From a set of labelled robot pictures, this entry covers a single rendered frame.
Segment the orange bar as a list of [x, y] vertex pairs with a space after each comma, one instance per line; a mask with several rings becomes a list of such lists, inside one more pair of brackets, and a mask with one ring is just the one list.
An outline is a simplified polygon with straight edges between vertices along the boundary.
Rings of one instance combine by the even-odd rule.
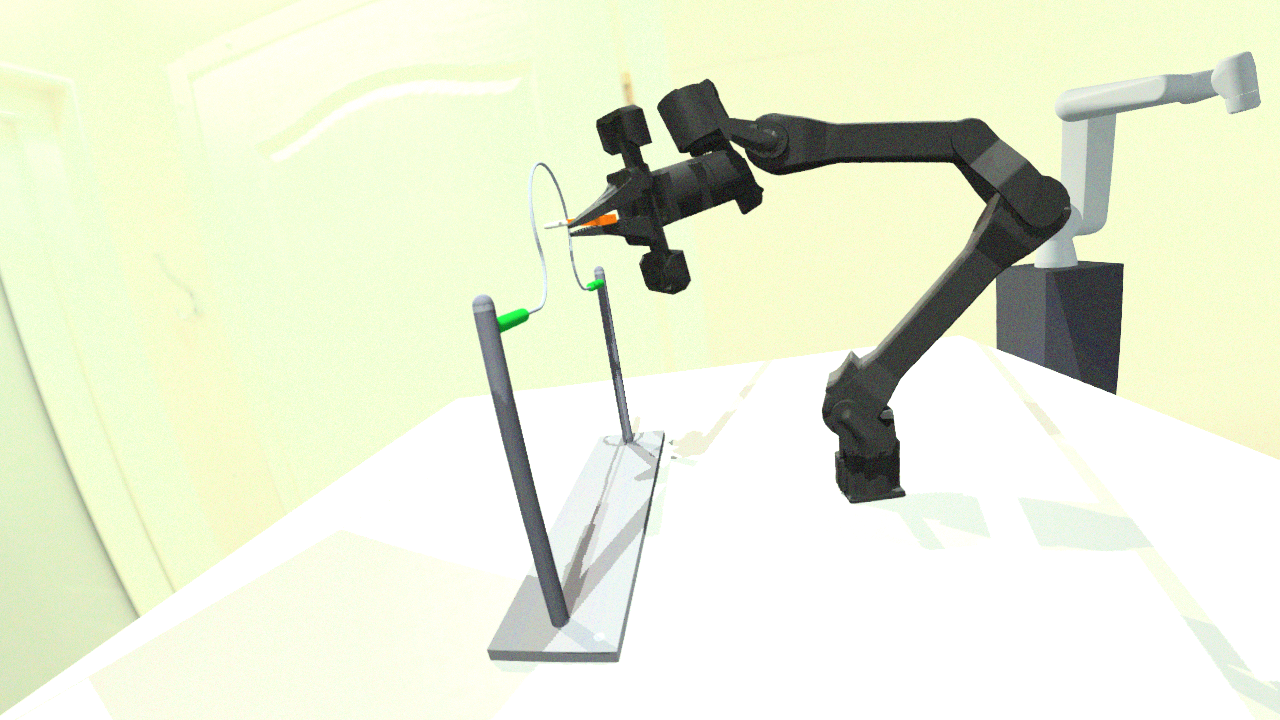
[[[554, 228], [566, 227], [570, 222], [573, 220], [573, 218], [570, 218], [568, 222], [566, 222], [566, 219], [561, 220], [561, 222], [550, 222], [550, 223], [544, 224], [543, 228], [544, 229], [554, 229]], [[605, 224], [611, 224], [611, 223], [614, 223], [614, 222], [617, 222], [616, 217], [614, 217], [614, 214], [611, 214], [611, 215], [600, 217], [596, 220], [590, 222], [590, 223], [588, 223], [585, 225], [605, 225]]]

